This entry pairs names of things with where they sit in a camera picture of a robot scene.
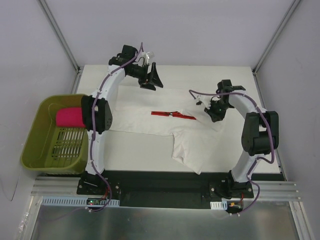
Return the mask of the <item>white t shirt red print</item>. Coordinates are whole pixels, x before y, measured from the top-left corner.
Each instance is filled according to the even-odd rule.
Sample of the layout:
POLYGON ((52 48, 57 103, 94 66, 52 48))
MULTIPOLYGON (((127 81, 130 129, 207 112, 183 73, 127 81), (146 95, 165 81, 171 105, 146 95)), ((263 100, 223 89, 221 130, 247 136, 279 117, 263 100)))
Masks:
POLYGON ((186 89, 157 91, 119 86, 111 130, 173 137, 172 158, 200 174, 213 157, 224 130, 212 122, 186 89))

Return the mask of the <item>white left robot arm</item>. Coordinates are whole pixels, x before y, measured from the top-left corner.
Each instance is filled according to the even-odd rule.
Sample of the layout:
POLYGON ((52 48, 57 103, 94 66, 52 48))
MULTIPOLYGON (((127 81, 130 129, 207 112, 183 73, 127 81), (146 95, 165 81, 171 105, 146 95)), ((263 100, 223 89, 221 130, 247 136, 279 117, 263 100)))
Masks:
POLYGON ((156 63, 150 63, 151 52, 124 45, 122 51, 108 62, 108 72, 97 89, 81 99, 82 121, 88 135, 88 157, 84 172, 96 176, 105 170, 104 148, 107 131, 113 123, 114 101, 120 83, 129 76, 137 79, 139 87, 155 91, 164 85, 157 73, 156 63))

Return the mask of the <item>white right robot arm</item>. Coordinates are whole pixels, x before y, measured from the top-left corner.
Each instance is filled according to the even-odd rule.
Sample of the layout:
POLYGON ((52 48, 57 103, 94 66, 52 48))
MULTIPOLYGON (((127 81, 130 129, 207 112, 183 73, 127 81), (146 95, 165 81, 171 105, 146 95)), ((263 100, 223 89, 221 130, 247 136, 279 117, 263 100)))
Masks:
POLYGON ((231 181, 225 184, 226 194, 234 198, 242 193, 242 183, 251 180, 259 161, 269 164, 275 161, 275 149, 279 145, 279 115, 276 111, 261 109, 243 86, 234 86, 229 79, 217 84, 212 97, 218 97, 218 100, 211 99, 204 109, 212 122, 222 121, 228 109, 236 109, 244 118, 241 134, 243 152, 230 171, 231 181))

